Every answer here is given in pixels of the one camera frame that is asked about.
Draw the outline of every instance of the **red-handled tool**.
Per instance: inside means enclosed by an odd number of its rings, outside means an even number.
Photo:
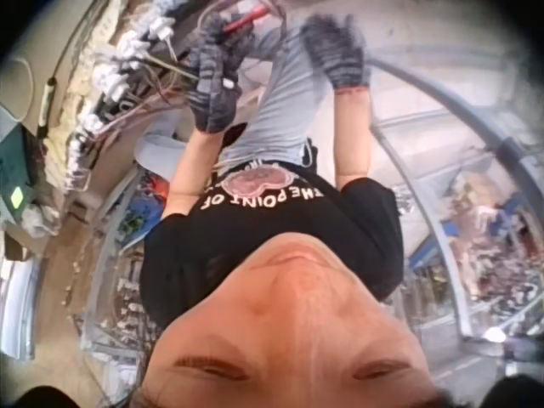
[[[239,28],[242,28],[246,24],[249,24],[255,20],[262,19],[266,15],[270,13],[270,10],[266,6],[257,6],[254,8],[251,13],[244,15],[241,19],[235,21],[234,23],[228,24],[224,28],[224,32],[227,34],[230,34],[233,31],[238,30]]]

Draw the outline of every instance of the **gray work glove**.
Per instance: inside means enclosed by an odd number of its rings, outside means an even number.
[[[369,86],[366,42],[352,15],[344,22],[331,15],[313,15],[301,35],[313,66],[325,72],[335,91]]]
[[[223,132],[234,121],[241,95],[236,72],[253,40],[250,26],[225,37],[226,24],[218,14],[211,14],[188,56],[189,68],[197,74],[198,82],[187,97],[196,128],[203,133]]]

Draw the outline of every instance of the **hand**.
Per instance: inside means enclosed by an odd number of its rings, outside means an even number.
[[[252,27],[225,38],[226,24],[218,14],[211,14],[188,57],[189,68],[199,79],[187,96],[196,128],[203,133],[223,132],[235,119],[236,101],[241,95],[236,72],[251,46]]]
[[[352,15],[344,22],[331,15],[313,15],[301,35],[312,64],[325,72],[335,91],[369,86],[366,42]]]

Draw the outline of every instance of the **gray pants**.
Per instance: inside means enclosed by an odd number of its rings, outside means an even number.
[[[248,56],[273,60],[272,74],[257,115],[238,140],[221,152],[221,173],[256,159],[302,164],[310,126],[330,86],[326,77],[313,69],[299,34],[299,28],[288,29],[280,48],[280,29],[258,36]],[[173,122],[179,118],[176,111],[169,115]],[[168,181],[185,149],[185,142],[172,139],[172,134],[173,130],[170,134],[146,132],[134,151],[142,167]]]

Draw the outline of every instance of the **black t-shirt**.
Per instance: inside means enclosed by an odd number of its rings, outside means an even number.
[[[148,234],[140,275],[147,313],[166,327],[285,232],[319,238],[378,300],[402,281],[402,233],[391,190],[359,178],[340,192],[304,167],[251,162],[213,183],[189,215],[170,215]]]

